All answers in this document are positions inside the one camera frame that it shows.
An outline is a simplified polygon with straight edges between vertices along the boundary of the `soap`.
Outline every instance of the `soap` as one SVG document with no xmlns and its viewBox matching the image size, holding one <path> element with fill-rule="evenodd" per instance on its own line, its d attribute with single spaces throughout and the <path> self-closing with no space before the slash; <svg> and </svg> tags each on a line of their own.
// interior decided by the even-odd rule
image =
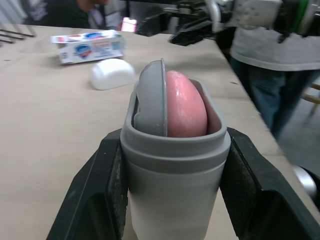
<svg viewBox="0 0 320 240">
<path fill-rule="evenodd" d="M 167 136 L 193 138 L 206 135 L 207 111 L 192 82 L 181 72 L 166 73 Z"/>
</svg>

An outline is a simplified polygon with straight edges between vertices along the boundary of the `cardboard box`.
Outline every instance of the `cardboard box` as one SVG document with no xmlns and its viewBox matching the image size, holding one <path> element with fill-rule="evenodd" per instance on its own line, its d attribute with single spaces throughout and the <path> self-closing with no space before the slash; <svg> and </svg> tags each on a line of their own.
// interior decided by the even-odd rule
<svg viewBox="0 0 320 240">
<path fill-rule="evenodd" d="M 124 55 L 125 40 L 115 30 L 51 36 L 62 64 L 118 58 Z"/>
</svg>

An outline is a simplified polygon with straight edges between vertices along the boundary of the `person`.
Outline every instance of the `person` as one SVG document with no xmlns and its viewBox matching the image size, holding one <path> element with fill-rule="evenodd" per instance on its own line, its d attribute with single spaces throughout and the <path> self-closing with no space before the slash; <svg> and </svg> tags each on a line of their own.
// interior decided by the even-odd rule
<svg viewBox="0 0 320 240">
<path fill-rule="evenodd" d="M 230 65 L 275 139 L 289 121 L 304 89 L 320 75 L 320 37 L 237 28 Z"/>
<path fill-rule="evenodd" d="M 109 0 L 41 0 L 34 7 L 24 7 L 25 24 L 49 27 L 104 29 L 104 16 L 95 5 L 107 5 Z"/>
</svg>

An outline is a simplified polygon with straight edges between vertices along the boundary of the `black machine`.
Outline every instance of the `black machine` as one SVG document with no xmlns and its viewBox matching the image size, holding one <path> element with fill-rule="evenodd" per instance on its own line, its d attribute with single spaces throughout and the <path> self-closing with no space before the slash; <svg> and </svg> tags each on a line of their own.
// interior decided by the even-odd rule
<svg viewBox="0 0 320 240">
<path fill-rule="evenodd" d="M 74 177 L 47 240 L 121 240 L 128 181 L 121 129 L 109 133 Z M 320 225 L 284 176 L 243 133 L 228 128 L 231 147 L 220 183 L 240 240 L 319 240 Z M 320 187 L 320 178 L 307 171 Z M 320 194 L 314 198 L 320 208 Z"/>
<path fill-rule="evenodd" d="M 159 34 L 168 29 L 171 18 L 177 17 L 179 24 L 169 42 L 181 46 L 214 39 L 231 27 L 274 30 L 281 34 L 279 43 L 291 33 L 320 36 L 318 0 L 180 0 L 175 5 L 147 17 L 136 33 L 147 37 Z"/>
</svg>

